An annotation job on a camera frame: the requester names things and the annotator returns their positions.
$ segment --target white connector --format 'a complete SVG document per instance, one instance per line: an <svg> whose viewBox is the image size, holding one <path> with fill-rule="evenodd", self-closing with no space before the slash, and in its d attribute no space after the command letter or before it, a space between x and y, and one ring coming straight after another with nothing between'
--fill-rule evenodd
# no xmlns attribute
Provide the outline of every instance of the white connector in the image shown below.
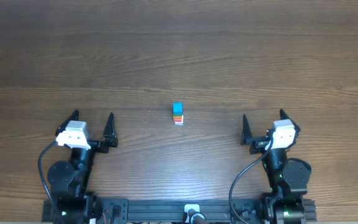
<svg viewBox="0 0 358 224"><path fill-rule="evenodd" d="M70 148L91 149L87 139L86 122L70 121L66 126L66 130L56 137L56 142L59 146L66 144Z"/></svg>
<svg viewBox="0 0 358 224"><path fill-rule="evenodd" d="M290 146L295 139L295 126L290 119L273 122L273 146L272 149L286 148Z"/></svg>

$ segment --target wood grain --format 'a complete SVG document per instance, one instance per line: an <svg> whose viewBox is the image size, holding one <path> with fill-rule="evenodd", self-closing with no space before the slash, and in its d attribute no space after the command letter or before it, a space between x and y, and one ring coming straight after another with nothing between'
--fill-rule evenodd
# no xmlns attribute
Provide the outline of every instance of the wood grain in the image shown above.
<svg viewBox="0 0 358 224"><path fill-rule="evenodd" d="M280 108L302 127L290 156L313 167L318 219L358 221L358 0L0 0L0 221L40 220L37 158L74 109L94 139L116 118L90 190L207 200L256 158L242 114L263 134ZM234 195L266 190L257 166Z"/></svg>

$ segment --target black cable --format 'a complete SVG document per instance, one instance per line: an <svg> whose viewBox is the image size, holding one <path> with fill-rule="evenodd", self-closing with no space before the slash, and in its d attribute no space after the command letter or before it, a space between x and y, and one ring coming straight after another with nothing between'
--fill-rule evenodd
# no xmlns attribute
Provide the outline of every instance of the black cable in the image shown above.
<svg viewBox="0 0 358 224"><path fill-rule="evenodd" d="M236 212L236 210L234 209L234 205L233 205L233 199L232 199L232 194L233 194L233 189L234 186L236 186L237 181L239 181L239 179L249 170L251 169L254 165L256 165L258 162L260 162L262 159L264 159L269 153L270 150L272 149L273 146L273 138L271 138L271 142L270 145L268 147L268 149L266 150L265 154L263 154L262 156L260 156L257 160L255 160L253 163L249 164L243 171L241 171L241 173L234 179L233 183L231 184L230 187L230 191L229 191L229 203L230 203L230 208L233 211L234 215L242 222L244 222L245 224L249 224L249 222L243 220Z"/></svg>
<svg viewBox="0 0 358 224"><path fill-rule="evenodd" d="M44 189L48 195L48 198L49 198L49 201L50 201L50 204L52 206L52 208L55 210L56 212L56 216L58 217L58 219L60 220L60 222L62 224L65 224L63 218L60 216L59 214L59 209L57 208L57 205L55 204L55 202L53 201L53 198L52 196L50 195L50 192L49 192L49 189L48 189L48 185L47 185L47 182L45 181L45 178L44 178L44 173L42 172L42 158L43 156L45 155L45 153L50 149L52 148L54 145L56 144L56 140L54 140L49 146L47 146L40 154L40 156L38 157L38 171L40 172L40 178L41 178L41 182L42 182L42 185L44 186Z"/></svg>

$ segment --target brown wooden surface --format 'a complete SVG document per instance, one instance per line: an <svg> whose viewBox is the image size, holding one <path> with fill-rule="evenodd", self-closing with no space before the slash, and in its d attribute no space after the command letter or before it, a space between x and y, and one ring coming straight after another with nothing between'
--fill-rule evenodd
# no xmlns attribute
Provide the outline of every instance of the brown wooden surface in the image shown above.
<svg viewBox="0 0 358 224"><path fill-rule="evenodd" d="M184 102L174 126L172 103ZM0 221L39 221L41 150L74 110L119 147L89 189L129 199L227 199L278 110L302 127L321 221L358 221L358 1L0 0ZM53 148L44 169L67 159ZM261 165L235 197L269 190Z"/></svg>

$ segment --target wooden tabletop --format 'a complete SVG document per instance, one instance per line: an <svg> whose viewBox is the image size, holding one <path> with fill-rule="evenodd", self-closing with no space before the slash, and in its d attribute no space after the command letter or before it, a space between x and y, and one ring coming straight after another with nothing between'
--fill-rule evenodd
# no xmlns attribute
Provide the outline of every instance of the wooden tabletop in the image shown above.
<svg viewBox="0 0 358 224"><path fill-rule="evenodd" d="M184 126L172 121L183 102ZM358 221L358 1L0 0L0 221L39 221L37 158L74 109L118 148L89 189L129 199L227 199L279 109L302 128L320 221ZM70 150L55 147L44 172ZM262 165L234 196L269 190Z"/></svg>

